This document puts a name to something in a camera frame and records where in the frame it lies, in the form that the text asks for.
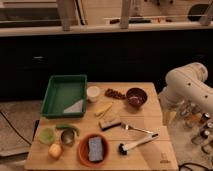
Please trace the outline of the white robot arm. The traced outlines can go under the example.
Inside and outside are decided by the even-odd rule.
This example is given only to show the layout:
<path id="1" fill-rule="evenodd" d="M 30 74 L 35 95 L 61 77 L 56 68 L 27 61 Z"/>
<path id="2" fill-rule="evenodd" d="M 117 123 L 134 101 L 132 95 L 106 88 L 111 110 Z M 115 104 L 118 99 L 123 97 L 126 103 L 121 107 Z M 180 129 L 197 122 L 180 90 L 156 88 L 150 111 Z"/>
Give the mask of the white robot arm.
<path id="1" fill-rule="evenodd" d="M 199 62 L 172 69 L 166 74 L 166 86 L 158 94 L 164 125 L 169 124 L 170 112 L 187 101 L 213 115 L 213 88 L 205 84 L 207 78 L 208 70 Z"/>

